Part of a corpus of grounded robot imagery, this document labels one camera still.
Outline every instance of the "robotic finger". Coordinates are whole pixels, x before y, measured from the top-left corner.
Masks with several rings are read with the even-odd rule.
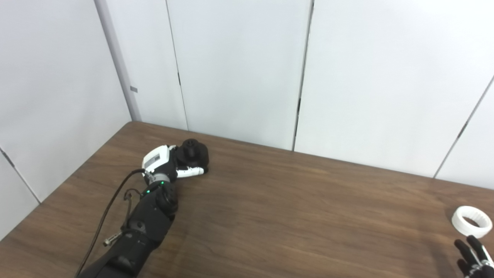
[[[472,235],[466,241],[472,248],[460,239],[454,241],[463,257],[457,264],[465,278],[494,278],[494,264],[485,246]]]

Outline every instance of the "black cable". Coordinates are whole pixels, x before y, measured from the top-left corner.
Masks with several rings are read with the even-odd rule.
[[[96,233],[94,234],[94,237],[93,237],[93,240],[91,242],[91,245],[89,246],[89,249],[87,250],[87,253],[84,256],[84,259],[82,260],[81,265],[77,269],[76,275],[74,276],[75,278],[77,278],[77,276],[79,276],[79,274],[82,271],[82,268],[86,264],[86,261],[89,258],[89,255],[91,254],[91,251],[92,251],[92,249],[94,247],[94,244],[96,243],[96,240],[98,239],[98,235],[99,235],[99,232],[101,231],[101,227],[103,226],[103,222],[105,222],[106,215],[108,214],[108,211],[110,210],[110,207],[112,206],[113,201],[115,201],[115,198],[117,198],[117,195],[119,194],[120,190],[122,189],[122,187],[124,186],[124,184],[127,182],[127,180],[131,176],[133,176],[134,174],[137,174],[137,173],[144,173],[145,171],[146,170],[144,170],[144,169],[137,169],[137,170],[134,170],[134,171],[130,172],[130,174],[128,174],[127,177],[125,177],[125,179],[122,181],[122,183],[120,184],[119,188],[117,188],[117,191],[115,191],[115,194],[113,194],[113,197],[110,200],[110,203],[108,203],[108,206],[106,207],[105,212],[103,212],[103,216],[101,216],[101,220],[99,221],[98,228],[96,229]]]
[[[123,221],[122,224],[122,230],[126,227],[127,221],[130,217],[130,209],[132,208],[132,195],[127,200],[128,200],[127,214],[125,215],[125,220]]]
[[[136,192],[138,196],[140,196],[140,195],[141,195],[141,192],[139,192],[139,190],[137,190],[137,189],[135,189],[135,188],[129,188],[129,189],[125,190],[125,193],[123,194],[123,200],[124,200],[124,201],[127,201],[127,194],[128,194],[130,191],[134,191],[134,192]]]

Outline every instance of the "white ring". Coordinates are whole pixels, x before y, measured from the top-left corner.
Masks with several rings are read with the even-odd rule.
[[[464,217],[470,218],[479,226],[468,223]],[[473,235],[476,238],[485,236],[492,228],[493,223],[485,212],[471,206],[461,206],[456,209],[451,218],[451,223],[463,235]]]

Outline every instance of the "robotic hand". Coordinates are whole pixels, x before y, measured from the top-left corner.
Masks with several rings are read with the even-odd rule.
[[[207,147],[195,139],[185,140],[180,147],[163,145],[148,153],[142,161],[143,169],[132,171],[115,192],[103,214],[88,253],[76,272],[76,277],[137,277],[151,252],[158,248],[165,238],[175,219],[178,199],[172,182],[177,178],[207,173],[208,163]],[[121,231],[106,239],[104,245],[112,245],[112,247],[81,273],[111,204],[127,179],[136,173],[143,174],[148,187],[140,194],[140,201],[132,213],[129,213],[129,206],[128,216]]]
[[[454,241],[463,257],[457,264],[465,278],[494,278],[493,260],[486,248],[473,235],[469,235],[466,241],[473,250],[460,239]]]

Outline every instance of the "wooden table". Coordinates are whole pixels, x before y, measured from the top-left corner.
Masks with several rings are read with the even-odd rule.
[[[176,182],[176,220],[140,278],[461,277],[454,209],[494,215],[491,190],[133,122],[0,242],[0,276],[72,277],[121,180],[187,138],[208,146],[210,172]],[[89,261],[125,210],[117,199]],[[494,250],[494,232],[483,242]]]

